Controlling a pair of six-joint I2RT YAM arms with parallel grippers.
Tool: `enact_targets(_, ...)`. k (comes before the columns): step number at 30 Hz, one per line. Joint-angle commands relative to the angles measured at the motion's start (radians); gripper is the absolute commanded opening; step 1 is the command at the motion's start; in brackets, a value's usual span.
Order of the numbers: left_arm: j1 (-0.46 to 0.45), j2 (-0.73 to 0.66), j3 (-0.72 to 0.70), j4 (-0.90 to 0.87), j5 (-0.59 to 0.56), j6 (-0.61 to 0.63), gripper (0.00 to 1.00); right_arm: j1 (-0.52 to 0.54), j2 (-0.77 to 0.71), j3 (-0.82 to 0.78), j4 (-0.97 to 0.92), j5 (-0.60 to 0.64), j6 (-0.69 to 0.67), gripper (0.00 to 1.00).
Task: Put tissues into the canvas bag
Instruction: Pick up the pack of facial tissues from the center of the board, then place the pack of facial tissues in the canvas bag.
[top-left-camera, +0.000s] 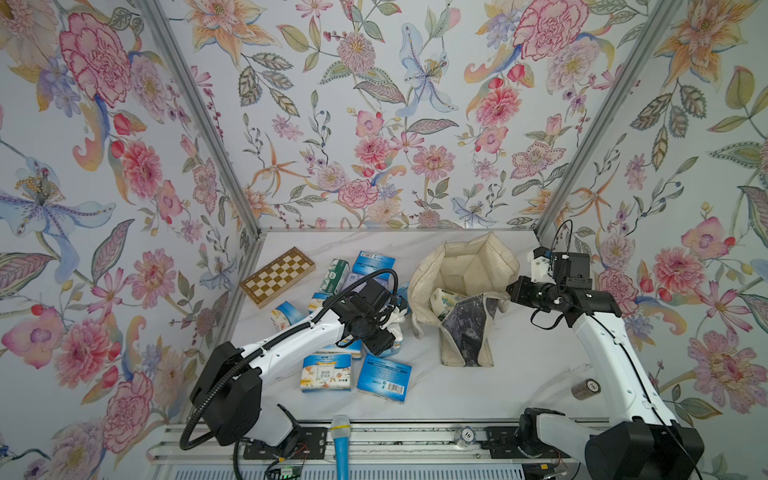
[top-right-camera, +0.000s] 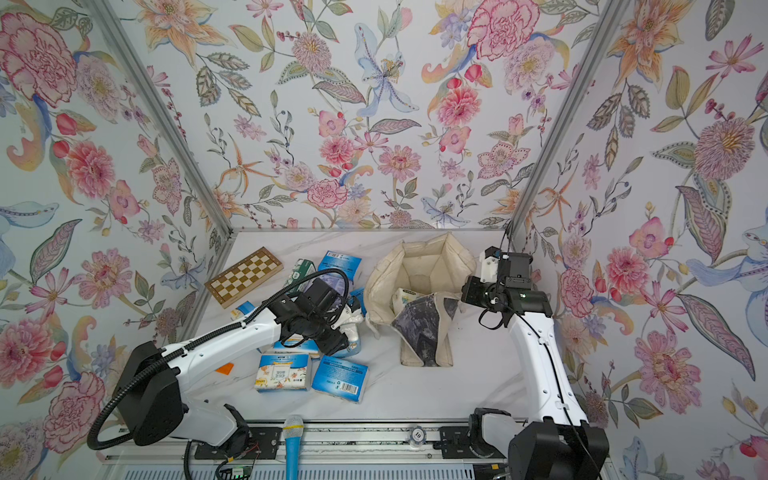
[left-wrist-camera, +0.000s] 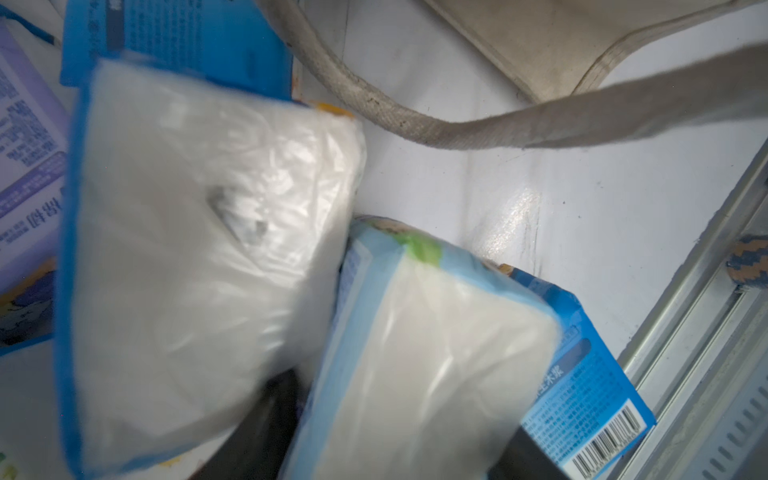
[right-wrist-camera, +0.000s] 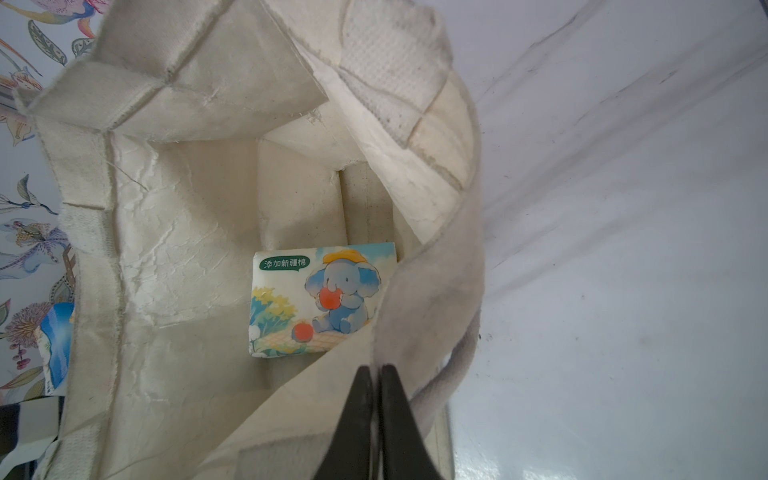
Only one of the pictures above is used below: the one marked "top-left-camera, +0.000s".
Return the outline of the blue tissue pack front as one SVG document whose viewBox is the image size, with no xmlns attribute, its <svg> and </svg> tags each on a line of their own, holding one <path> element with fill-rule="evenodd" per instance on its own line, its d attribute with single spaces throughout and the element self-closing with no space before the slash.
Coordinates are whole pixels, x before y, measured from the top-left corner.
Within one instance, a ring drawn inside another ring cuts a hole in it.
<svg viewBox="0 0 768 480">
<path fill-rule="evenodd" d="M 367 355 L 357 381 L 357 389 L 390 401 L 404 403 L 408 393 L 412 367 Z"/>
</svg>

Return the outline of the cartoon print tissue pack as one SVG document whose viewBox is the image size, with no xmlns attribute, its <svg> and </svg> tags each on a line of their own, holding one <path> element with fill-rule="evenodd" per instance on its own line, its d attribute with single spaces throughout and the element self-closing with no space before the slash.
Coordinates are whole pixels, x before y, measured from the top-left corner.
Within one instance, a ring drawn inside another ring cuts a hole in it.
<svg viewBox="0 0 768 480">
<path fill-rule="evenodd" d="M 466 295 L 437 288 L 430 295 L 429 306 L 432 313 L 442 322 L 458 303 L 466 299 Z"/>
</svg>

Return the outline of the beige canvas tote bag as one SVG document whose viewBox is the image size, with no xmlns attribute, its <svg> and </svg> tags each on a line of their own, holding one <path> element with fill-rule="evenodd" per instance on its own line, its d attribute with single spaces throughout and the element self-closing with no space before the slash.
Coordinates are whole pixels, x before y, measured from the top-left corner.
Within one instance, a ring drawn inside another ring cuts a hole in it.
<svg viewBox="0 0 768 480">
<path fill-rule="evenodd" d="M 416 268 L 407 290 L 411 325 L 416 338 L 438 332 L 441 363 L 448 367 L 494 365 L 490 335 L 497 313 L 509 304 L 506 287 L 518 279 L 516 255 L 493 233 L 465 242 L 445 242 Z M 466 295 L 440 322 L 429 298 L 442 288 Z"/>
</svg>

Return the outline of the white blue tissue cube pack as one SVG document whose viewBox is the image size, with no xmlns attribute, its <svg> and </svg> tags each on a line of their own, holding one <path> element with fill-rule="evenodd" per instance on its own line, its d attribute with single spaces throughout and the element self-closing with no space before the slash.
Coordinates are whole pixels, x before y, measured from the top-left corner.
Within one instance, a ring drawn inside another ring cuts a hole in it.
<svg viewBox="0 0 768 480">
<path fill-rule="evenodd" d="M 392 346 L 381 354 L 382 358 L 391 357 L 400 352 L 404 339 L 403 324 L 406 321 L 406 317 L 406 310 L 401 310 L 399 307 L 394 308 L 385 324 L 385 330 L 394 336 L 394 341 Z"/>
</svg>

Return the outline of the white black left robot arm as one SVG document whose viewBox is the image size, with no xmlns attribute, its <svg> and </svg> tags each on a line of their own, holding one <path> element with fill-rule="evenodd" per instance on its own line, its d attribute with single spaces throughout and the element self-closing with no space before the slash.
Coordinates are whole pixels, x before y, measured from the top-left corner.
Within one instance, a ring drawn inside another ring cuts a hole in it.
<svg viewBox="0 0 768 480">
<path fill-rule="evenodd" d="M 262 394 L 286 370 L 329 345 L 345 348 L 360 340 L 372 353 L 390 349 L 395 335 L 390 317 L 400 311 L 398 277 L 384 270 L 392 287 L 376 280 L 383 271 L 361 277 L 305 319 L 266 340 L 245 346 L 226 341 L 210 355 L 190 393 L 192 410 L 179 445 L 184 451 L 210 440 L 221 446 L 260 442 L 288 451 L 297 445 L 299 424 L 283 406 L 264 406 Z"/>
</svg>

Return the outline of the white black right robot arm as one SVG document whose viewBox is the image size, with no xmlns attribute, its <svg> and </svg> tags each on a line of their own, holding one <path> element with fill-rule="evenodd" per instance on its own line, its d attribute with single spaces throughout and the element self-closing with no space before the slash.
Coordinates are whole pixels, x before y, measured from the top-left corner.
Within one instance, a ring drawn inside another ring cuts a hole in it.
<svg viewBox="0 0 768 480">
<path fill-rule="evenodd" d="M 528 408 L 516 432 L 530 456 L 563 453 L 593 479 L 691 479 L 705 446 L 664 404 L 632 348 L 613 295 L 593 289 L 585 254 L 538 247 L 528 255 L 531 273 L 507 286 L 513 303 L 535 314 L 554 313 L 584 347 L 606 402 L 609 425 L 598 431 L 563 413 Z"/>
</svg>

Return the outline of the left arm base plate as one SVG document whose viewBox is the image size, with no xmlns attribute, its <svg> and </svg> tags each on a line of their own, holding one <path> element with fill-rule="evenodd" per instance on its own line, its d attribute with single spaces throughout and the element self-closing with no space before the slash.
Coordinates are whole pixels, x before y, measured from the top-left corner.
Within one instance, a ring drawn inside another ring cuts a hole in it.
<svg viewBox="0 0 768 480">
<path fill-rule="evenodd" d="M 277 446 L 269 446 L 263 441 L 252 441 L 245 444 L 242 458 L 244 460 L 323 460 L 328 446 L 326 427 L 295 428 L 285 440 Z"/>
</svg>

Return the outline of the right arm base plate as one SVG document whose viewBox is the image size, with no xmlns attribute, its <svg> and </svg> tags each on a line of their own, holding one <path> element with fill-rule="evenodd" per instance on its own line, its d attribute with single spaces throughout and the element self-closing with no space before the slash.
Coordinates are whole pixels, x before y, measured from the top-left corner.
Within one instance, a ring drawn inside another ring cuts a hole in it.
<svg viewBox="0 0 768 480">
<path fill-rule="evenodd" d="M 492 459 L 522 459 L 526 457 L 519 448 L 517 426 L 488 426 L 484 432 L 486 438 L 480 442 L 480 446 L 490 453 Z"/>
</svg>

